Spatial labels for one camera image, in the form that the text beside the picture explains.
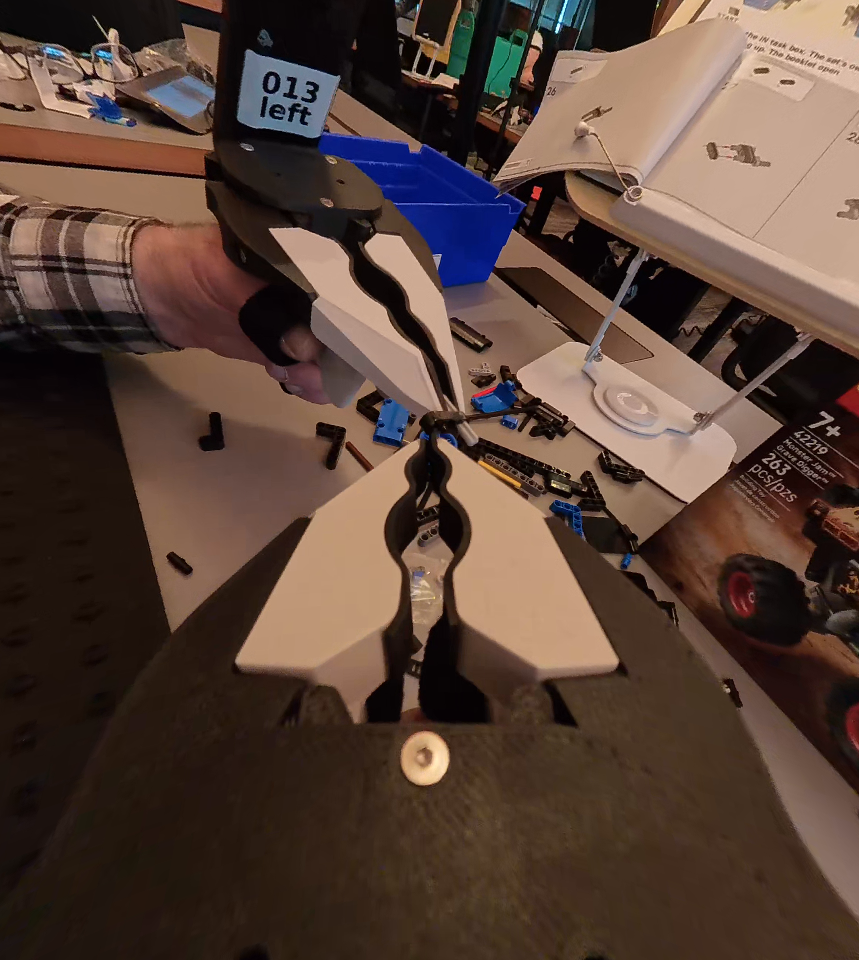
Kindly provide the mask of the black dotted mat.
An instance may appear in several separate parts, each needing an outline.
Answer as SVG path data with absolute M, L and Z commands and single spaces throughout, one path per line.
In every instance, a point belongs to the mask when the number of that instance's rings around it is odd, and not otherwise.
M 0 902 L 170 634 L 102 360 L 0 350 Z

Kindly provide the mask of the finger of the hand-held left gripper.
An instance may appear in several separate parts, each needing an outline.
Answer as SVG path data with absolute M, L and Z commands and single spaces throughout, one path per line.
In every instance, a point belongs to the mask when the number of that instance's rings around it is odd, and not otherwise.
M 438 397 L 436 409 L 466 411 L 462 374 L 444 296 L 400 234 L 376 233 L 363 254 L 378 272 L 383 303 L 421 355 Z
M 326 348 L 320 368 L 330 398 L 345 405 L 351 386 L 368 380 L 410 412 L 439 411 L 427 366 L 391 318 L 384 284 L 364 256 L 375 234 L 347 244 L 298 226 L 274 226 L 269 234 L 282 265 L 312 294 L 309 326 Z

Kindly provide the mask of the green background object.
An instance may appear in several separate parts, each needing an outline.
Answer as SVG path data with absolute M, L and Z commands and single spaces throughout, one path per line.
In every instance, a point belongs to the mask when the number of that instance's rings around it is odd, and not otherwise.
M 444 70 L 447 76 L 459 79 L 465 72 L 476 30 L 479 6 L 480 2 L 461 2 Z M 503 99 L 508 98 L 511 82 L 516 78 L 524 59 L 531 17 L 530 6 L 507 2 L 487 70 L 486 94 L 495 94 Z

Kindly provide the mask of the printed task sheet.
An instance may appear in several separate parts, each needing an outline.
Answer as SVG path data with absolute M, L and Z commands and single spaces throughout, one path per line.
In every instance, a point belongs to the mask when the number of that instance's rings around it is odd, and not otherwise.
M 859 1 L 711 1 L 693 21 L 725 18 L 747 50 L 859 93 Z

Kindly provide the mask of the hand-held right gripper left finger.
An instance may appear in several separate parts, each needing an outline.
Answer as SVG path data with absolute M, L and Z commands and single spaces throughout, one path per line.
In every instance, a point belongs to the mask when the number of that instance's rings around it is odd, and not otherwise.
M 414 653 L 404 556 L 434 451 L 412 442 L 315 511 L 235 657 L 239 672 L 333 688 L 370 723 L 401 720 Z

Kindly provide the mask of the clear bag of small parts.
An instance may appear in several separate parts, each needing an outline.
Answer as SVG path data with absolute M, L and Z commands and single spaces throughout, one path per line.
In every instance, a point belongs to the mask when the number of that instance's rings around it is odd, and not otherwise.
M 448 557 L 410 547 L 403 554 L 409 572 L 409 596 L 413 629 L 413 659 L 420 659 L 429 634 L 443 614 L 444 579 Z

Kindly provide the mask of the dark rectangular desk pad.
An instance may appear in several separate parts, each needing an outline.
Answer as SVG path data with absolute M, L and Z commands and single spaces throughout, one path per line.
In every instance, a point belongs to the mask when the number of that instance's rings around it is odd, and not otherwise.
M 573 340 L 591 344 L 604 314 L 539 267 L 495 268 L 495 275 L 532 306 L 540 308 L 567 330 Z M 652 352 L 615 322 L 601 341 L 604 355 L 622 364 L 652 359 Z

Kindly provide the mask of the blue toy block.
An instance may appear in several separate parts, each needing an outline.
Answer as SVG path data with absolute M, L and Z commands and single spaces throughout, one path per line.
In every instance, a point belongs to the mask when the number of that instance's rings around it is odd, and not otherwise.
M 391 398 L 384 399 L 376 412 L 373 443 L 399 450 L 405 443 L 411 418 L 411 412 L 402 404 Z

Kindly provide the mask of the black beam with grey axle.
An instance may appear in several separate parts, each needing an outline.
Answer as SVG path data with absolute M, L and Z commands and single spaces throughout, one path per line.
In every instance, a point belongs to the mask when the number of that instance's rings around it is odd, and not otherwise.
M 421 450 L 429 455 L 431 450 L 474 450 L 480 436 L 460 411 L 428 412 L 419 420 Z

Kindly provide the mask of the black oblong toy piece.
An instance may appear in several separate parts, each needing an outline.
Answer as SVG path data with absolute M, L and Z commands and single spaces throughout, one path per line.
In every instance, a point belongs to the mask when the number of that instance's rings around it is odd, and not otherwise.
M 490 350 L 493 342 L 482 332 L 475 330 L 468 323 L 458 317 L 449 317 L 448 326 L 454 340 L 477 354 Z

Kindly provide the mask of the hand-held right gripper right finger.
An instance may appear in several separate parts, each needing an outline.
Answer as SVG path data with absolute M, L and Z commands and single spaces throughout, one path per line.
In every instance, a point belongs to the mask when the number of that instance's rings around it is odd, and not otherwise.
M 586 547 L 446 442 L 426 442 L 451 558 L 421 668 L 421 710 L 478 723 L 522 688 L 606 676 L 620 658 L 560 542 Z

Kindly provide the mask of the person's left forearm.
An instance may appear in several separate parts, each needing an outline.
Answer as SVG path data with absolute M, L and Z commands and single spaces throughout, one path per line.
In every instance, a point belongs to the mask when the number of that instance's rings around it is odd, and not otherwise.
M 0 184 L 0 350 L 159 354 L 134 272 L 156 219 L 21 196 Z

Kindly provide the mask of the blue storage bin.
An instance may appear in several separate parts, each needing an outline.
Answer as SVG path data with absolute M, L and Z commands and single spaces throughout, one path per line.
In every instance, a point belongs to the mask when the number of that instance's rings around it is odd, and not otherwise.
M 324 133 L 321 150 L 369 176 L 423 236 L 445 288 L 487 282 L 525 209 L 444 154 L 402 141 Z

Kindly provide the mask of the wooden side desk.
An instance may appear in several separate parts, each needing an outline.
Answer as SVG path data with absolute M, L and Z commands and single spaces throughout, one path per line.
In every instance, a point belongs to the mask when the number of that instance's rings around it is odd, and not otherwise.
M 115 29 L 137 52 L 154 42 L 182 40 L 190 23 L 190 45 L 204 66 L 214 67 L 220 2 L 0 2 L 0 39 L 22 47 L 51 43 L 79 54 Z M 200 177 L 212 149 L 208 134 L 135 112 L 133 127 L 46 109 L 31 78 L 0 80 L 0 160 L 52 162 L 111 170 Z

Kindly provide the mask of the toy truck set box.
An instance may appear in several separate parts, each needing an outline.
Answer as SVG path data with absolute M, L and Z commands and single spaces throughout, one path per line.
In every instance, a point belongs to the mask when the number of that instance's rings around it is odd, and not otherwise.
M 859 362 L 640 556 L 859 794 Z

